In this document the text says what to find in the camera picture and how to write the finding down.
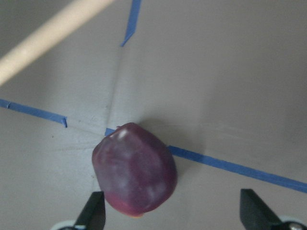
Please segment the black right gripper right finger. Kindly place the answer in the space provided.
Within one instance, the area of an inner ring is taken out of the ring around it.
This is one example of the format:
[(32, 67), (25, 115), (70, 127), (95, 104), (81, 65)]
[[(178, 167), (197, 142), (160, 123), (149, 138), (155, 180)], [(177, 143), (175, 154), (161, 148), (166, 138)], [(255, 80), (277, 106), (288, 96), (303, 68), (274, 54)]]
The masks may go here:
[(281, 220), (252, 189), (240, 190), (240, 221), (247, 230), (305, 230), (295, 220)]

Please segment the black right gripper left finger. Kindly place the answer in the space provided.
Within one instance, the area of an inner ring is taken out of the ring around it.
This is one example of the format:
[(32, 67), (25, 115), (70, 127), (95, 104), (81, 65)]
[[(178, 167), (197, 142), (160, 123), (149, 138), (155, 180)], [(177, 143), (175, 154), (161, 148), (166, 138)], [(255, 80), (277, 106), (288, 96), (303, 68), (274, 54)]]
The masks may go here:
[(106, 223), (103, 192), (93, 192), (76, 220), (56, 223), (52, 230), (103, 230)]

